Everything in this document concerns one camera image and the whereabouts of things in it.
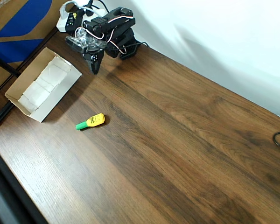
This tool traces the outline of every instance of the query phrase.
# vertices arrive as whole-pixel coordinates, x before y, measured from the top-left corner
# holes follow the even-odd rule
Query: black desk frame
[[[19,75],[21,74],[18,70],[14,69],[9,64],[4,62],[1,58],[0,58],[0,67],[4,68],[6,71],[8,71],[10,74],[12,74],[15,77],[19,77]],[[14,105],[10,101],[8,101],[5,104],[5,106],[0,110],[0,123],[13,107]]]

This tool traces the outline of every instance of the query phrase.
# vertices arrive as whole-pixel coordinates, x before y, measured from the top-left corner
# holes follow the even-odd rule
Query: wood grain surface
[[[0,154],[52,224],[280,224],[280,118],[140,46],[83,76],[43,123],[13,109]],[[76,131],[97,113],[104,125]]]

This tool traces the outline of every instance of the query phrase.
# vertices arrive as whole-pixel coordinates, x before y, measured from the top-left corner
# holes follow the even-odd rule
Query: open cardboard box
[[[35,83],[35,80],[37,80],[37,78],[40,76],[43,70],[46,69],[47,65],[51,61],[58,63],[59,67],[61,67],[60,64],[66,65],[66,73],[63,76],[61,82],[57,84],[46,96],[46,99],[42,101],[39,106],[37,106],[37,109],[29,111],[18,100],[22,97],[25,90],[30,87],[32,83]],[[82,73],[78,71],[71,63],[60,57],[55,52],[45,48],[11,85],[11,87],[5,93],[5,96],[25,115],[42,122],[81,75]]]

